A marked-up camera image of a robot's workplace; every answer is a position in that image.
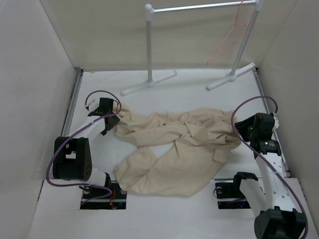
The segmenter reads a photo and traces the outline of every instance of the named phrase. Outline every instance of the white wall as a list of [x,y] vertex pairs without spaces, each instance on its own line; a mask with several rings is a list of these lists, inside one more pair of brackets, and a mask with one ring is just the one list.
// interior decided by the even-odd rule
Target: white wall
[[[144,5],[154,8],[234,0],[41,0],[73,65],[86,69],[146,68]],[[266,0],[242,65],[264,59],[297,0]],[[238,7],[167,12],[153,17],[155,67],[205,67],[232,28]],[[249,22],[253,6],[241,8]],[[235,31],[227,44],[243,32]],[[212,67],[230,67],[239,43]]]
[[0,0],[0,234],[25,239],[75,78],[39,0]]
[[299,0],[260,66],[279,103],[280,142],[319,230],[319,1]]

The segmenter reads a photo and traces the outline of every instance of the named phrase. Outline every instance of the metal rod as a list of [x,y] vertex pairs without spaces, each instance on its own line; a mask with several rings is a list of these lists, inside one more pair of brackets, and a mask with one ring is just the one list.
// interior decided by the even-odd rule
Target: metal rod
[[[256,2],[257,2],[256,0],[244,1],[242,5],[255,5]],[[167,12],[167,11],[183,11],[183,10],[192,10],[192,9],[204,9],[204,8],[224,7],[224,6],[239,6],[240,3],[241,1],[234,1],[234,2],[213,3],[213,4],[196,5],[196,6],[170,7],[170,8],[154,9],[154,13]]]
[[244,53],[246,44],[247,44],[247,42],[248,42],[250,33],[251,33],[252,30],[253,30],[253,27],[254,27],[254,24],[255,24],[255,22],[256,22],[258,13],[259,13],[259,11],[254,10],[253,15],[252,15],[252,17],[251,17],[251,19],[250,19],[248,28],[247,28],[247,32],[246,32],[246,34],[245,34],[245,36],[244,36],[243,42],[242,42],[241,45],[240,45],[238,54],[237,54],[237,56],[236,56],[236,59],[235,59],[233,68],[231,69],[231,72],[229,73],[229,76],[235,76],[235,71],[236,71],[236,69],[237,69],[237,67],[238,67],[238,65],[239,65],[239,61],[240,61],[241,57],[243,56],[243,53]]
[[152,21],[146,21],[146,46],[148,58],[148,83],[152,83]]

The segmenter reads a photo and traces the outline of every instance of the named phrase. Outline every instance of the horizontal bar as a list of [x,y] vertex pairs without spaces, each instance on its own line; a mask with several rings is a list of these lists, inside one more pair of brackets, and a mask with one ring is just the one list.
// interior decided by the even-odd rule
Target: horizontal bar
[[[242,5],[255,5],[256,1],[257,0],[244,1]],[[167,11],[183,11],[183,10],[192,10],[192,9],[204,9],[204,8],[224,7],[224,6],[239,6],[241,2],[242,1],[234,1],[234,2],[213,3],[213,4],[196,5],[196,6],[178,6],[178,7],[154,9],[154,13],[167,12]]]

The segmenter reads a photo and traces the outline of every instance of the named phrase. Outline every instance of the beige garment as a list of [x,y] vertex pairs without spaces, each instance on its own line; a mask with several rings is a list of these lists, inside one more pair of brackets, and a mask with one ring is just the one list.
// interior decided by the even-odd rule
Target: beige garment
[[[123,107],[117,136],[136,150],[115,168],[120,187],[128,192],[191,196],[204,188],[240,145],[230,125],[232,112],[197,109],[186,113],[138,115]],[[157,158],[148,146],[175,143]]]

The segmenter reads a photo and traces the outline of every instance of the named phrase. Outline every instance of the white floor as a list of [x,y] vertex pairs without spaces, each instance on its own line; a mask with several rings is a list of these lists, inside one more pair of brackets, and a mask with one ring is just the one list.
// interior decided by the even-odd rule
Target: white floor
[[[260,95],[252,72],[239,77],[211,92],[205,86],[227,74],[227,70],[193,69],[178,70],[178,76],[129,96],[121,97],[122,88],[147,79],[146,71],[86,72],[83,76],[71,131],[82,124],[87,115],[84,108],[86,96],[94,90],[107,90],[123,104],[141,114],[153,112],[185,112],[196,108],[233,110],[244,100]],[[154,71],[154,79],[172,74],[172,70]],[[97,93],[91,99],[107,97]],[[262,100],[255,100],[243,107],[238,120],[257,112],[265,112]],[[154,147],[159,156],[169,145]],[[93,164],[111,174],[136,148],[119,141],[113,132],[98,136],[91,145]],[[238,171],[253,172],[260,177],[253,154],[245,146],[232,151],[232,155],[215,179],[232,178]],[[289,179],[305,204],[297,179]],[[251,210],[218,210],[212,191],[214,180],[205,189],[190,198],[145,197],[128,194],[127,209],[79,210],[81,190],[77,187],[54,188],[44,183],[29,239],[254,239],[254,217]],[[318,238],[310,219],[310,236]]]

